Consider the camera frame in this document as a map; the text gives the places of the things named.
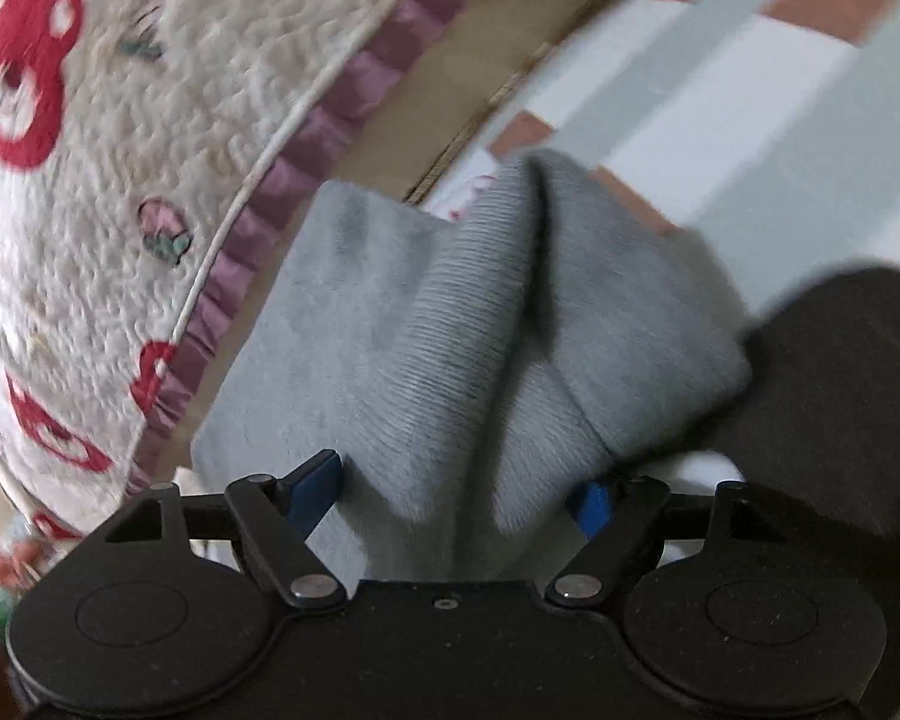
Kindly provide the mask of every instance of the dark gray cloth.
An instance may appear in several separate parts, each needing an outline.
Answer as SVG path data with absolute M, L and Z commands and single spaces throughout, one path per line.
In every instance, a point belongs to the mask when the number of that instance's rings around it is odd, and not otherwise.
M 900 271 L 866 268 L 795 295 L 746 339 L 754 382 L 701 429 L 756 482 L 827 517 L 781 512 L 883 608 L 887 648 L 863 697 L 900 709 Z
M 512 159 L 455 225 L 326 184 L 194 469 L 219 490 L 338 450 L 343 499 L 310 544 L 350 587 L 499 577 L 542 543 L 556 566 L 574 485 L 744 384 L 705 304 L 554 152 Z

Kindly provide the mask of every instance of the pink stripe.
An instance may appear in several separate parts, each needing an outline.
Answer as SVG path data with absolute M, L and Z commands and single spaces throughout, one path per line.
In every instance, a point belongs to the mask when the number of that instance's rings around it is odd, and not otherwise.
M 400 1 L 290 135 L 237 214 L 211 266 L 154 408 L 146 415 L 126 495 L 139 493 L 152 478 L 165 439 L 183 417 L 254 274 L 269 258 L 293 212 L 329 177 L 386 93 L 462 8 L 463 0 Z

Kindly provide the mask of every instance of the gray cloth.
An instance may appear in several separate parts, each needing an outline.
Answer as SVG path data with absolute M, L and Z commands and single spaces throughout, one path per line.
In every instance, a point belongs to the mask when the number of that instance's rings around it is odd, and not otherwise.
M 194 440 L 210 488 L 323 447 L 310 546 L 362 577 L 485 579 L 569 555 L 572 488 L 733 394 L 748 368 L 663 240 L 549 151 L 461 223 L 323 186 Z

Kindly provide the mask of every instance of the black fabric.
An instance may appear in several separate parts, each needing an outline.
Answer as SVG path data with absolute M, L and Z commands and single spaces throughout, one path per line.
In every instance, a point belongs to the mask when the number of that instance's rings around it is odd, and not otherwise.
M 884 608 L 887 651 L 864 706 L 890 717 L 900 706 L 900 271 L 865 269 L 807 290 L 746 350 L 754 381 L 697 444 L 830 518 L 814 530 L 818 548 Z

